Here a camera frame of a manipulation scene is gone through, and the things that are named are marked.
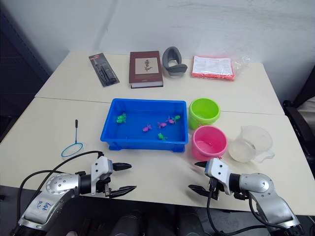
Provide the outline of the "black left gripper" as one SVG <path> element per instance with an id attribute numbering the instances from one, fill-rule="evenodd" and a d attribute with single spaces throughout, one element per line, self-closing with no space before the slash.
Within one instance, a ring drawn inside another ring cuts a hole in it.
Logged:
<path id="1" fill-rule="evenodd" d="M 95 192 L 103 192 L 106 197 L 110 199 L 126 195 L 133 191 L 137 186 L 124 186 L 117 190 L 112 190 L 109 187 L 111 181 L 110 176 L 113 171 L 122 171 L 130 169 L 131 165 L 128 163 L 114 163 L 112 161 L 99 161 L 95 163 Z"/>

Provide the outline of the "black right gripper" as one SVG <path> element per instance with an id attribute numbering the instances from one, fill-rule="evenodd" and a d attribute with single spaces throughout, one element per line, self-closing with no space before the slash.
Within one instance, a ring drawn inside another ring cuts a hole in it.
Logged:
<path id="1" fill-rule="evenodd" d="M 222 166 L 220 160 L 210 160 L 210 161 L 201 161 L 196 162 L 196 166 L 205 168 L 205 175 L 210 178 L 209 180 L 209 191 L 204 187 L 199 185 L 190 184 L 188 187 L 197 193 L 198 195 L 209 197 L 214 200 L 218 200 L 220 192 L 220 180 L 222 177 Z"/>

